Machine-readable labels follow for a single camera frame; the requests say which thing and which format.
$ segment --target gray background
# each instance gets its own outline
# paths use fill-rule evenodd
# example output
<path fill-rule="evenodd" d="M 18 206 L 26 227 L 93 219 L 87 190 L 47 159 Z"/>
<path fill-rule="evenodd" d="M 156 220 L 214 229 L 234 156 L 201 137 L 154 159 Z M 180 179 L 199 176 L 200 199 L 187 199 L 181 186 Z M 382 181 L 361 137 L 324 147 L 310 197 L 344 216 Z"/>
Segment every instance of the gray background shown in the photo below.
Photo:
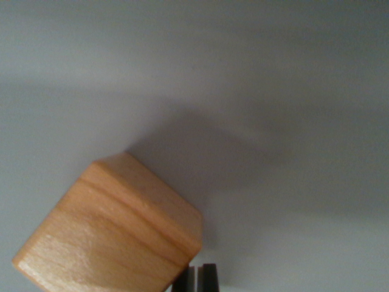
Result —
<path fill-rule="evenodd" d="M 224 291 L 388 291 L 378 2 L 1 2 L 0 290 L 38 291 L 12 257 L 129 150 L 203 212 Z"/>

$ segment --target black object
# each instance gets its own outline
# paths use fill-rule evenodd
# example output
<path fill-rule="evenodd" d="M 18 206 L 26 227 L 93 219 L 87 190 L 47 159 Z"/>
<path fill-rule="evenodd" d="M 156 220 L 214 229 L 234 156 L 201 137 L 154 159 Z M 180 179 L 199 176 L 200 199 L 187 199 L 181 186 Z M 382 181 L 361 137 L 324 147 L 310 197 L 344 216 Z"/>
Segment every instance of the black object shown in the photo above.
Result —
<path fill-rule="evenodd" d="M 174 281 L 171 292 L 195 292 L 195 269 L 188 267 Z M 198 268 L 196 292 L 219 292 L 216 264 L 205 263 Z"/>

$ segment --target wood grain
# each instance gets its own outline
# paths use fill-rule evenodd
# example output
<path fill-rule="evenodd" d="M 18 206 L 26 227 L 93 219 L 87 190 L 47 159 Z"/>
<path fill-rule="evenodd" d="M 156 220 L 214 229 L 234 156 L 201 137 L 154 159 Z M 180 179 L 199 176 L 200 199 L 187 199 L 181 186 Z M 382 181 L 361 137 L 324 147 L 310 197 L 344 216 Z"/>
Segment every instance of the wood grain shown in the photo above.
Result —
<path fill-rule="evenodd" d="M 201 249 L 201 232 L 201 214 L 122 153 L 86 169 L 13 264 L 50 292 L 162 292 Z"/>

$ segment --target wooden cube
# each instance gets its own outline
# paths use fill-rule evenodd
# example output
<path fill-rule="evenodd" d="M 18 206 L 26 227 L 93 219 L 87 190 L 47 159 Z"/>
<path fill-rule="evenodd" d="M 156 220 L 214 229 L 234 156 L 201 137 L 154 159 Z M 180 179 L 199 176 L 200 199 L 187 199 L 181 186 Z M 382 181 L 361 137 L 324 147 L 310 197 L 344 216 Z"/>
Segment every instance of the wooden cube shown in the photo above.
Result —
<path fill-rule="evenodd" d="M 201 249 L 201 214 L 130 154 L 93 162 L 13 264 L 45 291 L 162 292 Z"/>

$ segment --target wooden block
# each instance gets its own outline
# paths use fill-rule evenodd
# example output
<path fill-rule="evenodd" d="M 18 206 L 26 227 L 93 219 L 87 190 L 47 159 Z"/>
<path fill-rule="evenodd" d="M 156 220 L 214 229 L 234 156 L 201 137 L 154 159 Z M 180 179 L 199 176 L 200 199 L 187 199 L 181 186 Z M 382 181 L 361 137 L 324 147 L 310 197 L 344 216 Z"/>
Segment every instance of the wooden block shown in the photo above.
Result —
<path fill-rule="evenodd" d="M 162 292 L 200 251 L 201 235 L 201 214 L 122 153 L 85 170 L 13 264 L 50 292 Z"/>

